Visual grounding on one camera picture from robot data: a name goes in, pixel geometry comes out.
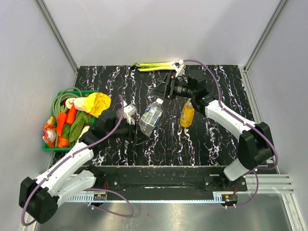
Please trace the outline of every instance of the gray floor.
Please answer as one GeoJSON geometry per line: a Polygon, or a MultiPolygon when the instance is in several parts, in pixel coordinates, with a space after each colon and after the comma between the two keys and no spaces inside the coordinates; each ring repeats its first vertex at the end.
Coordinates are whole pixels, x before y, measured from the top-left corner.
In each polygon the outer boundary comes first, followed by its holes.
{"type": "MultiPolygon", "coordinates": [[[[239,195],[240,203],[248,198],[239,195]]],[[[125,204],[105,204],[129,214],[125,204]]],[[[290,231],[291,226],[278,195],[258,195],[243,208],[225,210],[218,205],[134,204],[135,217],[122,218],[85,204],[65,203],[55,216],[36,231],[290,231]]]]}

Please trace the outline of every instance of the floor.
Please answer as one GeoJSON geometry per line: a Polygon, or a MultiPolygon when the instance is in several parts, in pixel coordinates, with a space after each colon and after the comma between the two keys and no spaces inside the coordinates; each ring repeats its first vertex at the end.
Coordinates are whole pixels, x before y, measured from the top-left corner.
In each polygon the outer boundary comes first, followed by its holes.
{"type": "MultiPolygon", "coordinates": [[[[248,199],[241,195],[240,202],[248,199]]],[[[129,214],[126,204],[104,204],[104,208],[129,214]]],[[[135,217],[122,218],[85,204],[64,203],[36,231],[291,231],[282,199],[258,195],[251,204],[225,210],[221,205],[134,204],[135,217]]]]}
{"type": "MultiPolygon", "coordinates": [[[[212,65],[218,77],[225,104],[247,119],[253,120],[251,108],[235,65],[212,65]]],[[[120,108],[118,95],[127,103],[137,106],[137,122],[155,97],[147,92],[157,86],[169,71],[141,73],[129,66],[82,66],[75,86],[81,90],[99,90],[112,98],[111,108],[120,108]]],[[[204,76],[208,91],[217,95],[209,73],[201,66],[186,66],[185,75],[204,76]]],[[[110,140],[102,144],[98,156],[91,163],[97,166],[212,166],[228,165],[236,158],[237,140],[220,124],[196,113],[190,128],[179,125],[182,107],[187,99],[165,100],[164,113],[154,138],[141,145],[130,144],[125,139],[110,140]]],[[[65,153],[57,153],[52,164],[65,153]]]]}

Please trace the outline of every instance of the marble surface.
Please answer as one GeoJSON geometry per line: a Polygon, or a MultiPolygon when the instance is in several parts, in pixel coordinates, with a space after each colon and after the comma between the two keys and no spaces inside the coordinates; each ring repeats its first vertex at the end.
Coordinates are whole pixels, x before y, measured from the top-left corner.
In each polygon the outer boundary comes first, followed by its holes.
{"type": "MultiPolygon", "coordinates": [[[[211,65],[217,77],[224,103],[247,119],[253,120],[251,108],[235,65],[211,65]]],[[[155,97],[147,92],[157,86],[169,71],[141,73],[129,66],[82,66],[75,86],[81,90],[99,90],[112,99],[111,108],[120,108],[118,95],[137,106],[137,122],[147,104],[155,97]]],[[[208,91],[217,96],[210,74],[199,65],[186,66],[185,75],[207,79],[208,91]]],[[[125,139],[114,139],[100,146],[99,155],[89,164],[101,165],[167,165],[206,166],[228,165],[236,158],[237,140],[217,122],[196,113],[190,128],[179,125],[183,105],[187,99],[165,100],[164,113],[154,131],[154,138],[135,145],[125,139]]],[[[53,164],[65,153],[56,153],[53,164]]]]}

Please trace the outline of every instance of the plastic bottle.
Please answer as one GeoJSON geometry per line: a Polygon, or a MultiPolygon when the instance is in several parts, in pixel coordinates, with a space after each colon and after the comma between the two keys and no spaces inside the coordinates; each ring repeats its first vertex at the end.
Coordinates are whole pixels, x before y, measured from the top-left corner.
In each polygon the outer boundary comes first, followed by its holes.
{"type": "Polygon", "coordinates": [[[180,118],[180,124],[181,126],[188,128],[193,123],[193,116],[194,116],[194,108],[191,103],[191,99],[188,99],[188,101],[185,103],[181,118],[180,118]]]}
{"type": "Polygon", "coordinates": [[[141,116],[139,126],[143,134],[150,137],[155,126],[157,125],[160,116],[163,113],[162,104],[163,100],[157,98],[156,102],[151,103],[145,109],[145,112],[141,116]]]}

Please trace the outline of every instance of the leafy green vegetable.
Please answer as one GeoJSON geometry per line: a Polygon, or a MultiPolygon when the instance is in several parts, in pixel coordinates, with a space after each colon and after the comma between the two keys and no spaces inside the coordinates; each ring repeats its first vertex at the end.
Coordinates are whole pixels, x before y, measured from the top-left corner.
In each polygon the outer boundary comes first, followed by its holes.
{"type": "Polygon", "coordinates": [[[70,133],[69,133],[69,146],[73,147],[78,140],[78,137],[81,134],[82,128],[84,124],[89,123],[89,116],[86,112],[80,112],[80,114],[76,117],[75,121],[73,122],[70,133]]]}
{"type": "Polygon", "coordinates": [[[62,132],[62,137],[68,139],[69,138],[69,132],[71,130],[71,125],[70,124],[64,124],[64,129],[62,132]]]}

